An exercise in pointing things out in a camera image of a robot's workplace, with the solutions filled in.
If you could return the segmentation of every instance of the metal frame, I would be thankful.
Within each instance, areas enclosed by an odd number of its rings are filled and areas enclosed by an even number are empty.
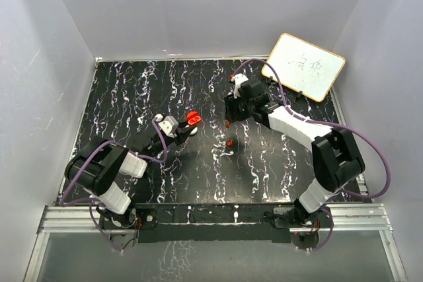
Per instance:
[[[250,57],[266,58],[261,56],[240,56],[240,57],[222,57],[220,59],[248,59]],[[96,62],[103,61],[101,57],[96,58]],[[344,115],[342,113],[339,101],[334,88],[330,90],[330,95],[334,102],[334,107],[338,120],[345,124]],[[360,192],[367,193],[365,179],[363,175],[357,177]],[[392,226],[387,216],[385,207],[380,203],[343,203],[328,204],[334,219],[334,230],[378,230],[389,266],[391,268],[394,281],[407,281],[406,274],[399,257],[397,246],[392,235]],[[94,212],[97,221],[100,215]],[[290,231],[304,231],[303,228],[291,228]],[[40,222],[37,240],[31,259],[26,271],[24,282],[35,282],[41,270],[42,261],[48,245],[50,233],[81,233],[91,232],[97,233],[97,229],[93,225],[88,207],[47,207]],[[133,233],[133,230],[113,229],[106,230],[109,234]]]

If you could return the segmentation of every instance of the gray floor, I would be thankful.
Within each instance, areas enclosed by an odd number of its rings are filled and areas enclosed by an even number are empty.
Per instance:
[[[392,281],[377,231],[334,232],[312,254],[260,241],[137,244],[121,256],[99,234],[51,234],[38,282]]]

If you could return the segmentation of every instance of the black marble surface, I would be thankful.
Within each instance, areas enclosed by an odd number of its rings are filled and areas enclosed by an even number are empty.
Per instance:
[[[152,164],[142,179],[119,175],[116,183],[135,202],[151,203],[262,203],[292,202],[313,180],[309,151],[254,120],[225,127],[223,98],[228,78],[240,60],[136,61],[99,63],[83,116],[75,153],[92,136],[100,135],[131,147],[139,136],[147,143],[160,113],[185,118],[196,110],[202,117],[197,135],[181,147],[171,147],[164,166]],[[261,77],[257,62],[246,67],[249,77]],[[272,98],[279,98],[275,85]],[[337,122],[330,96],[321,103],[306,98],[292,108],[313,119]],[[232,139],[231,148],[225,141]],[[354,181],[347,188],[358,192]],[[67,201],[87,197],[75,188]],[[340,194],[333,201],[357,201]]]

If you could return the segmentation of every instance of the whiteboard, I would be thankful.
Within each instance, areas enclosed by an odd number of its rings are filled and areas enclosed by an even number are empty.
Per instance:
[[[345,59],[284,33],[267,62],[275,69],[284,86],[302,91],[304,96],[321,102],[341,72]],[[262,74],[275,77],[267,65],[263,67]]]

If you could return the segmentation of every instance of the red object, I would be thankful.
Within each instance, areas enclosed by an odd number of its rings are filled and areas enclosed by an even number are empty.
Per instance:
[[[197,112],[190,112],[186,119],[188,120],[188,125],[196,125],[201,121],[201,117]]]

